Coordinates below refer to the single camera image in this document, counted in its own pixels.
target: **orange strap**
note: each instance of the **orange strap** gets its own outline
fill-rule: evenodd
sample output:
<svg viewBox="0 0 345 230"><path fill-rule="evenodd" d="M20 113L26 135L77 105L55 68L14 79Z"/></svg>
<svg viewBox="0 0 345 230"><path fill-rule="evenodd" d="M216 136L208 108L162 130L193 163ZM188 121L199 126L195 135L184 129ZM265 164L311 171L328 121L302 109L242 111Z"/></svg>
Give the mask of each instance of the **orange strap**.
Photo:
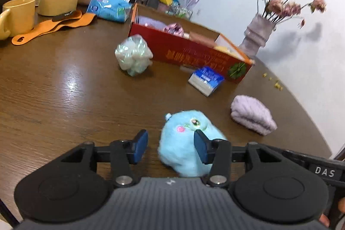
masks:
<svg viewBox="0 0 345 230"><path fill-rule="evenodd" d="M44 34L48 31L51 31L63 21L72 20L72 19L80 19L81 17L82 17L82 12L77 11L75 14L72 14L72 17L63 19L61 21L53 22L52 20L47 20L47 21L41 22L37 24L33 28L33 30L31 30L30 32L26 34L16 35L14 38L12 38L12 43L14 45L22 45L22 44L28 43L30 40L36 38L37 36L40 36L41 34Z"/></svg>
<svg viewBox="0 0 345 230"><path fill-rule="evenodd" d="M44 35L44 34L53 33L55 31L58 31L62 27L77 28L77 27L87 26L92 22L92 20L94 19L95 16L96 15L92 14L92 13L85 13L84 15L82 15L82 17L79 20L77 20L77 21L76 20L66 21L63 24L60 24L60 25L56 26L55 28L53 28L51 31L48 31L46 33L42 33L39 36Z"/></svg>

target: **pink cheek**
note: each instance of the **pink cheek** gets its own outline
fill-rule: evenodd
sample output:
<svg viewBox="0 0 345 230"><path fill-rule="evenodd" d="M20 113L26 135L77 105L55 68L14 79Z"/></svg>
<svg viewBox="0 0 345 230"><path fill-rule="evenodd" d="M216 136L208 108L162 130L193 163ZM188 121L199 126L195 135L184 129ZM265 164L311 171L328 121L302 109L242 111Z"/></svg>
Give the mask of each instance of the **pink cheek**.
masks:
<svg viewBox="0 0 345 230"><path fill-rule="evenodd" d="M176 130L179 133L183 133L186 129L184 127L182 127L182 126L178 126Z"/></svg>

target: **plush toy ear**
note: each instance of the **plush toy ear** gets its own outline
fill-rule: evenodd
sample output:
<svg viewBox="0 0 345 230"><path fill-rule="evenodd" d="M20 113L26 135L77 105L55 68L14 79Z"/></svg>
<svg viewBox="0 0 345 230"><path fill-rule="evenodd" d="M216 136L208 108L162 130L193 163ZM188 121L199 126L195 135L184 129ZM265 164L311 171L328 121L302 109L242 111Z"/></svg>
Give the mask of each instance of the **plush toy ear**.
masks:
<svg viewBox="0 0 345 230"><path fill-rule="evenodd" d="M168 120L170 119L170 117L171 117L171 114L170 114L170 113L168 113L167 115L165 115L165 121L168 121Z"/></svg>

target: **yellow mug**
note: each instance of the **yellow mug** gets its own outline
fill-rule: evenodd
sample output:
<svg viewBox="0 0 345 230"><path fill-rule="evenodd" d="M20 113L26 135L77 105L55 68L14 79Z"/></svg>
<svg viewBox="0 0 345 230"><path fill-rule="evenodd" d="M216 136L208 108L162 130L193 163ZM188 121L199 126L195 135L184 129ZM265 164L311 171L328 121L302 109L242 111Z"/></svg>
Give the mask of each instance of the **yellow mug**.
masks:
<svg viewBox="0 0 345 230"><path fill-rule="evenodd" d="M10 0L2 6L0 40L32 30L35 20L35 0Z"/></svg>

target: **blue and white small box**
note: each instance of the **blue and white small box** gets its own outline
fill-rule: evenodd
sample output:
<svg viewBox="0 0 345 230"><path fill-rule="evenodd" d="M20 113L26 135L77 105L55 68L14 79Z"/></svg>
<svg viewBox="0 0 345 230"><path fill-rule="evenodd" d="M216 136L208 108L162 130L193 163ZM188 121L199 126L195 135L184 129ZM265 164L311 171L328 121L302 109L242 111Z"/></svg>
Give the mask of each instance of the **blue and white small box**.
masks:
<svg viewBox="0 0 345 230"><path fill-rule="evenodd" d="M193 72L188 82L205 96L209 96L222 83L224 77L208 66Z"/></svg>

